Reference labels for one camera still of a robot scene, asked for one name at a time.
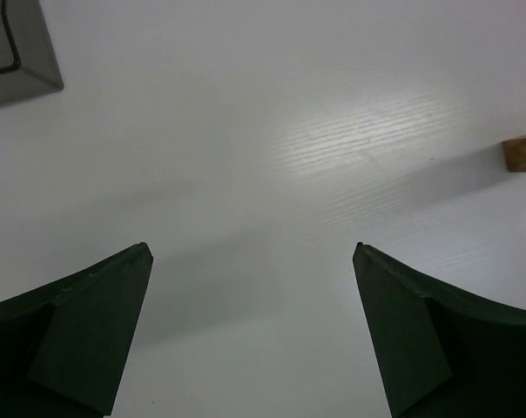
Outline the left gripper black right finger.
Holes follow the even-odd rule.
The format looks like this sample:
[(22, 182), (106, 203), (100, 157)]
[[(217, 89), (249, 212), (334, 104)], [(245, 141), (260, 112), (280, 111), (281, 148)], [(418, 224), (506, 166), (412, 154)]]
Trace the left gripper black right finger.
[(526, 417), (526, 310), (362, 242), (353, 264), (393, 417)]

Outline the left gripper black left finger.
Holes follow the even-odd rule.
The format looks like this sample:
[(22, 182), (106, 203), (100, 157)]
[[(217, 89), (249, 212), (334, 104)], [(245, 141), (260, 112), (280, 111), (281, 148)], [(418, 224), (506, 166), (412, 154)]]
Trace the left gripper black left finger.
[(142, 242), (0, 302), (0, 417), (111, 415), (152, 264)]

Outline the long wooden block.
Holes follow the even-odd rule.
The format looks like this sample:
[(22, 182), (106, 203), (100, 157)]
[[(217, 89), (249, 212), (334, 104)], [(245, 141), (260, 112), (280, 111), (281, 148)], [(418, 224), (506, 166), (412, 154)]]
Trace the long wooden block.
[(503, 141), (502, 150), (508, 172), (526, 173), (526, 135)]

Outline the translucent grey plastic bin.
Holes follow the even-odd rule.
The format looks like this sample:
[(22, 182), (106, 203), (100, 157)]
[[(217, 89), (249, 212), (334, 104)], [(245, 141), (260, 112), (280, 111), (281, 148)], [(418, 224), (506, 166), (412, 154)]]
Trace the translucent grey plastic bin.
[(0, 106), (63, 88), (40, 2), (1, 0)]

